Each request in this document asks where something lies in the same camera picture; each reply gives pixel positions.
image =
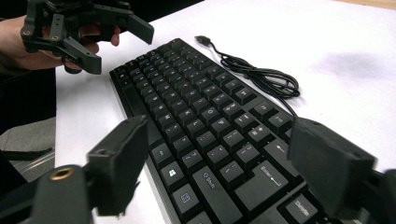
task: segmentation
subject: enter key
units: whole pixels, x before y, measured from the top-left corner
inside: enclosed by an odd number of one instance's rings
[[[235,190],[236,199],[249,218],[271,206],[286,192],[288,180],[269,162],[264,161],[252,170],[254,176]]]

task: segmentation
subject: human finger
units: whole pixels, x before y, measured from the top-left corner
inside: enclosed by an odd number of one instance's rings
[[[99,52],[99,45],[96,42],[91,41],[89,38],[82,37],[80,39],[80,43],[90,52],[97,53]]]
[[[120,43],[120,33],[121,33],[121,29],[119,26],[114,26],[114,35],[111,36],[111,44],[113,46],[118,46]]]
[[[100,26],[97,23],[90,23],[79,28],[79,36],[83,37],[85,35],[99,35]]]

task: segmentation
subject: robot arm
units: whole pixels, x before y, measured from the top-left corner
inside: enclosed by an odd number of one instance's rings
[[[102,60],[78,43],[79,27],[99,22],[101,40],[108,41],[114,25],[124,27],[148,44],[151,44],[154,28],[136,17],[129,4],[108,1],[109,6],[94,4],[92,0],[30,0],[21,37],[27,52],[39,49],[51,51],[92,74],[101,74]],[[49,38],[42,36],[42,27],[50,26]],[[65,67],[69,73],[79,71]]]

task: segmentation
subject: brass insert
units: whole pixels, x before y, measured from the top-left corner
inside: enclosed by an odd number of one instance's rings
[[[73,168],[64,168],[62,170],[58,170],[50,176],[51,180],[62,180],[69,177],[74,173]]]

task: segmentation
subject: gray floor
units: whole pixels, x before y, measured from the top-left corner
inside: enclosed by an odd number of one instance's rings
[[[54,168],[56,118],[12,128],[0,135],[0,148],[4,151],[29,153],[46,151],[30,161],[11,161],[27,181],[33,181]]]

